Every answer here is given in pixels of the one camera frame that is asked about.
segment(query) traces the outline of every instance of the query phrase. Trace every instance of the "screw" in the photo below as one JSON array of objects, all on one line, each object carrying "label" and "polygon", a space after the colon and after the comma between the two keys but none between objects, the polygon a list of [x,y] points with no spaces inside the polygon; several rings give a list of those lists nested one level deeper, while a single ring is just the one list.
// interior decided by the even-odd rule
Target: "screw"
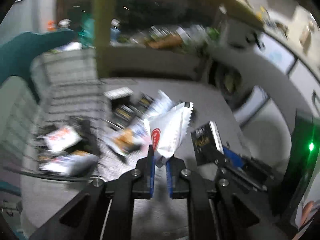
[{"label": "screw", "polygon": [[229,181],[228,181],[227,179],[220,179],[220,180],[219,180],[219,184],[220,184],[220,186],[222,186],[222,187],[226,187],[226,186],[229,185]]},{"label": "screw", "polygon": [[139,176],[140,173],[141,173],[141,171],[138,170],[138,169],[133,169],[133,170],[131,171],[131,174],[132,174],[133,176]]},{"label": "screw", "polygon": [[183,169],[183,170],[181,171],[181,174],[182,174],[183,176],[189,176],[189,175],[191,174],[191,170]]},{"label": "screw", "polygon": [[100,186],[103,184],[103,180],[102,180],[102,179],[94,179],[94,180],[92,181],[92,183],[93,183],[93,185],[94,185],[95,187],[100,187]]}]

